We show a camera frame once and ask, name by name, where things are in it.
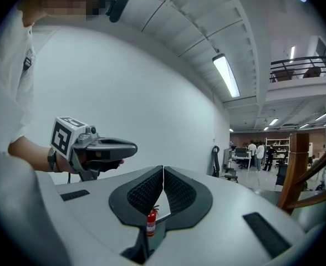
red fire extinguisher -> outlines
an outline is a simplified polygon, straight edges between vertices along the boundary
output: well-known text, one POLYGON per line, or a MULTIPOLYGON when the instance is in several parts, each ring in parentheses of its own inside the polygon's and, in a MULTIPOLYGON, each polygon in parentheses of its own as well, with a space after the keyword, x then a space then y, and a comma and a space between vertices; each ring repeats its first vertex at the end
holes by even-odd
POLYGON ((152 237, 154 236, 154 232, 156 231, 156 217, 158 214, 158 207, 159 205, 156 205, 153 207, 153 210, 150 212, 150 214, 147 217, 147 236, 152 237))

floor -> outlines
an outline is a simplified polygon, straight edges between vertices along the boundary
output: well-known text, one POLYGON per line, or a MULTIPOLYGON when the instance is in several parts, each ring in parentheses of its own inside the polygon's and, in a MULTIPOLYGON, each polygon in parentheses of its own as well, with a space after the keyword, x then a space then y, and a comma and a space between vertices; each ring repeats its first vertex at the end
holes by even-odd
MULTIPOLYGON (((249 171, 247 169, 240 169, 238 164, 232 162, 231 167, 236 170, 236 175, 238 176, 238 183, 246 187, 253 189, 262 189, 270 191, 281 191, 282 186, 276 185, 277 169, 275 167, 271 168, 271 171, 260 171, 256 172, 257 168, 251 166, 249 171)), ((307 181, 308 189, 315 190, 315 188, 320 184, 321 173, 315 175, 307 181)))

wooden post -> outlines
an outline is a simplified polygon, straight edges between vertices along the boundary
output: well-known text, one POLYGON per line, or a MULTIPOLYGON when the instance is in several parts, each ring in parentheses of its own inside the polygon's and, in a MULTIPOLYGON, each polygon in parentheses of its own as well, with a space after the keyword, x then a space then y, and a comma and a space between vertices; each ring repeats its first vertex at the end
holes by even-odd
POLYGON ((297 179, 306 173, 308 164, 309 134, 292 134, 290 137, 290 156, 284 186, 277 206, 292 214, 293 208, 289 206, 298 201, 303 189, 303 182, 297 179))

white table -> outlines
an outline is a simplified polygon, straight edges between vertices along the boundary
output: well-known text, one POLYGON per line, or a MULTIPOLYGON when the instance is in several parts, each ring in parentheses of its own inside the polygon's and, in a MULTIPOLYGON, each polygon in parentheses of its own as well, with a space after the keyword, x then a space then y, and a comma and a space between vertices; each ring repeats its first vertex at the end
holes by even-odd
POLYGON ((248 154, 248 157, 236 157, 236 156, 232 156, 232 159, 235 159, 235 160, 249 160, 249 163, 248 163, 248 170, 249 168, 251 167, 251 152, 248 151, 247 152, 248 154))

wooden railing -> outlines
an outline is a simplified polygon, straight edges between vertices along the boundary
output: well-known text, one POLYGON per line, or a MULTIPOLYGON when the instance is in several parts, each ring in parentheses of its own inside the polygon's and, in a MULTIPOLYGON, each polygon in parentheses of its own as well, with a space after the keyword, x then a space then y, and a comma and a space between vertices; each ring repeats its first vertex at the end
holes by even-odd
POLYGON ((307 170, 308 134, 293 134, 290 137, 290 156, 284 186, 277 206, 289 214, 295 208, 306 207, 326 201, 326 190, 310 198, 298 201, 303 184, 326 166, 326 153, 307 170))

